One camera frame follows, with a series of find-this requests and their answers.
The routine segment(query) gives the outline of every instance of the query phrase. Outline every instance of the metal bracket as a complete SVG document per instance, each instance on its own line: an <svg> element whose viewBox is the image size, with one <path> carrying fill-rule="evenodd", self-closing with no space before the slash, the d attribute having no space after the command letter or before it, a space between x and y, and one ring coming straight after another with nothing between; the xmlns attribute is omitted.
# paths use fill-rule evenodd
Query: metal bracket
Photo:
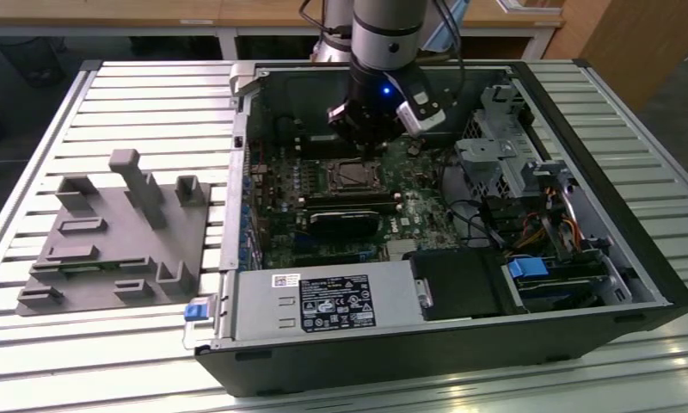
<svg viewBox="0 0 688 413"><path fill-rule="evenodd" d="M509 143L493 139L461 139L456 141L456 149L468 162L497 162L517 156Z"/></svg>
<svg viewBox="0 0 688 413"><path fill-rule="evenodd" d="M229 70L229 89L233 96L243 96L256 87L257 64L255 62L237 62Z"/></svg>

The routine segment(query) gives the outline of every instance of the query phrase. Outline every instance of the power supply label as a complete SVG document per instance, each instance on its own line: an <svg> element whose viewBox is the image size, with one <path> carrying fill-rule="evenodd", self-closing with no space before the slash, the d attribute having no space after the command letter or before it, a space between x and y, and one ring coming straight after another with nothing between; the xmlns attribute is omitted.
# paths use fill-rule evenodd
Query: power supply label
<svg viewBox="0 0 688 413"><path fill-rule="evenodd" d="M367 275L300 280L300 328L307 333L373 327Z"/></svg>

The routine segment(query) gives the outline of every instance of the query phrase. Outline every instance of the floor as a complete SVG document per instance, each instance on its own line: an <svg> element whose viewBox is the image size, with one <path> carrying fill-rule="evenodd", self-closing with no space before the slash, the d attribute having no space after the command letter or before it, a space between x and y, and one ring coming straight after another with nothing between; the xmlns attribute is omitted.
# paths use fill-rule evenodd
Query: floor
<svg viewBox="0 0 688 413"><path fill-rule="evenodd" d="M42 89L33 89L25 84L0 53L0 120L8 128L8 138L0 142L0 161L9 161L0 163L0 210L61 104L81 61L188 59L192 56L188 45L179 40L160 42L160 45L145 47L139 57L133 54L128 38L68 38L66 51L58 55L68 76L60 84ZM688 59L676 67L639 116L688 170Z"/></svg>

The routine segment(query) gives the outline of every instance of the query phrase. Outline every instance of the blue tab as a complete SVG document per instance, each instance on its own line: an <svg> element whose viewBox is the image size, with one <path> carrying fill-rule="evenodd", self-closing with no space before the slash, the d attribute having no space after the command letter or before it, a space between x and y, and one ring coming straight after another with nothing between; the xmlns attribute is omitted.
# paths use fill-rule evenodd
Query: blue tab
<svg viewBox="0 0 688 413"><path fill-rule="evenodd" d="M543 277L548 275L548 269L541 258L516 258L507 264L512 278Z"/></svg>
<svg viewBox="0 0 688 413"><path fill-rule="evenodd" d="M189 304L184 310L185 321L203 321L209 319L209 305L208 304Z"/></svg>

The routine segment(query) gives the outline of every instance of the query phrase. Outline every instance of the aluminum workbench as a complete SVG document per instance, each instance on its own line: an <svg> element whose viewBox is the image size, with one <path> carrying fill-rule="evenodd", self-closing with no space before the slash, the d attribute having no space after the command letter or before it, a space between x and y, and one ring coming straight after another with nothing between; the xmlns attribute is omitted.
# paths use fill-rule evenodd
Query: aluminum workbench
<svg viewBox="0 0 688 413"><path fill-rule="evenodd" d="M580 360L235 399L185 349L183 305L14 314L61 203L61 175L97 187L117 148L143 153L159 183L212 184L200 295L217 290L232 146L232 62L105 62L82 70L0 214L0 411L679 411L688 410L688 315ZM688 286L688 175L594 70L529 64ZM537 128L552 158L560 154ZM197 329L195 339L211 336Z"/></svg>

